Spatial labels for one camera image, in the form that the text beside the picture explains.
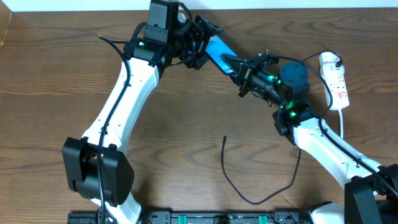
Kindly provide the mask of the blue Galaxy smartphone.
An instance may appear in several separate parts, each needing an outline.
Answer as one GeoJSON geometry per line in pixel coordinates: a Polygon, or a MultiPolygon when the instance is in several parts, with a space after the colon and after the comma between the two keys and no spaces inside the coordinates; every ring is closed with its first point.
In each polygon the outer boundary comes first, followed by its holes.
{"type": "Polygon", "coordinates": [[[231,75],[234,73],[223,60],[222,55],[236,56],[236,54],[217,35],[209,39],[205,53],[224,75],[231,75]]]}

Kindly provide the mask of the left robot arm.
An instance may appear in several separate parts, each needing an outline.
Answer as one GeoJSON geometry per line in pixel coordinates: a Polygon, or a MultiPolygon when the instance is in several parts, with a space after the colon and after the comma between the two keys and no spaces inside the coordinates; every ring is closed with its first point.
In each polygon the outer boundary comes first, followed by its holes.
{"type": "Polygon", "coordinates": [[[129,40],[109,41],[122,61],[116,84],[93,124],[62,148],[70,190],[98,205],[81,222],[139,221],[142,208],[131,192],[134,171],[126,156],[134,124],[164,70],[180,64],[201,68],[210,39],[222,31],[180,1],[151,1],[148,19],[129,40]]]}

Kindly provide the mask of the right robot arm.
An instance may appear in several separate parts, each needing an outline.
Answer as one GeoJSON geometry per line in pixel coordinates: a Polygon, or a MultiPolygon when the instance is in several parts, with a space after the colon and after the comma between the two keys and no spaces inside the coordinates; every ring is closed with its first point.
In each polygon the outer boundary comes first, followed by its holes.
{"type": "Polygon", "coordinates": [[[397,223],[397,164],[384,166],[366,157],[336,134],[308,100],[310,85],[304,61],[288,58],[278,74],[268,67],[280,56],[252,59],[222,54],[239,95],[252,93],[279,108],[273,113],[281,136],[314,157],[339,183],[345,202],[318,205],[305,213],[309,223],[397,223]]]}

